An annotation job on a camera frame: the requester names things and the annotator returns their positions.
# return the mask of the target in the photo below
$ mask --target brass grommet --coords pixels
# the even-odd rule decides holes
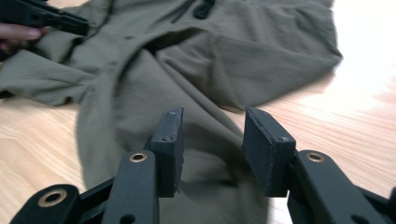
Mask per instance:
[[[141,161],[145,161],[148,158],[148,156],[144,153],[136,153],[134,155],[132,155],[129,160],[132,162],[141,162]]]
[[[326,160],[322,155],[315,153],[315,152],[307,153],[306,157],[309,160],[314,161],[314,162],[324,162]]]
[[[58,203],[61,203],[67,196],[67,192],[64,189],[53,189],[50,192],[44,194],[38,200],[38,206],[40,207],[52,207]]]

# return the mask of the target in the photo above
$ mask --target hand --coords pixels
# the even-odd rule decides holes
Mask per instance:
[[[36,40],[47,33],[47,30],[21,25],[0,23],[0,50],[5,54],[14,54],[24,40]]]

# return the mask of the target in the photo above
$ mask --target wooden table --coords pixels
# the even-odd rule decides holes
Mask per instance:
[[[53,0],[57,7],[83,0]],[[298,149],[331,156],[358,186],[388,197],[396,186],[396,3],[336,1],[345,59],[317,83],[260,109],[297,140]],[[75,141],[78,105],[0,101],[0,223],[40,189],[59,183],[85,190]],[[244,114],[226,112],[241,129]],[[272,200],[268,223],[290,223],[286,200]]]

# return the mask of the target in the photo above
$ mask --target wooden surface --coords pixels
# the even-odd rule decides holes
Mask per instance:
[[[260,108],[294,136],[298,149],[328,154],[356,185],[388,197],[396,186],[396,3],[340,0],[333,11],[343,62],[319,82]],[[0,223],[47,186],[84,190],[77,113],[78,105],[0,101]],[[244,115],[227,114],[242,129]],[[285,204],[272,200],[268,223],[290,223]]]

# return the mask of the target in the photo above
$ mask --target olive green fabric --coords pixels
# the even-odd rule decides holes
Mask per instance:
[[[181,193],[161,200],[161,223],[264,223],[266,206],[220,106],[245,109],[296,90],[341,60],[330,1],[91,0],[73,8],[87,37],[52,31],[6,60],[0,91],[47,105],[74,101],[87,187],[142,149],[162,113],[184,107]]]

